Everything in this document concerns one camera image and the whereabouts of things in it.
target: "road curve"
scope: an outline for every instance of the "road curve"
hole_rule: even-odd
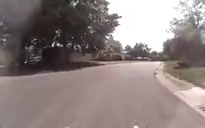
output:
[[[0,78],[1,128],[205,128],[161,86],[159,63]]]

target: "treeline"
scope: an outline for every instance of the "treeline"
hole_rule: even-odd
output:
[[[205,0],[181,1],[181,18],[170,22],[172,39],[163,43],[163,53],[188,65],[205,65]]]

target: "curb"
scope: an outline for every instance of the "curb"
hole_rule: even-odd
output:
[[[190,88],[195,87],[192,83],[189,83],[184,80],[180,80],[166,72],[163,71],[164,64],[160,65],[157,70],[155,71],[155,78],[167,88],[169,91],[173,92],[175,96],[177,96],[181,101],[186,103],[189,107],[191,107],[194,111],[196,111],[200,116],[205,119],[205,112],[199,109],[199,106],[193,106],[190,104],[184,97],[181,95],[176,94],[178,91],[182,90],[189,90]]]

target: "grass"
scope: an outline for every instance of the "grass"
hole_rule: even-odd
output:
[[[176,69],[177,66],[176,61],[168,61],[165,62],[164,70],[175,77],[205,88],[205,67]]]

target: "shrub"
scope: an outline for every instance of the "shrub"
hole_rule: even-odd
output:
[[[119,54],[113,54],[113,55],[111,56],[111,58],[112,58],[112,61],[120,61],[120,60],[123,60],[122,55],[119,55]]]

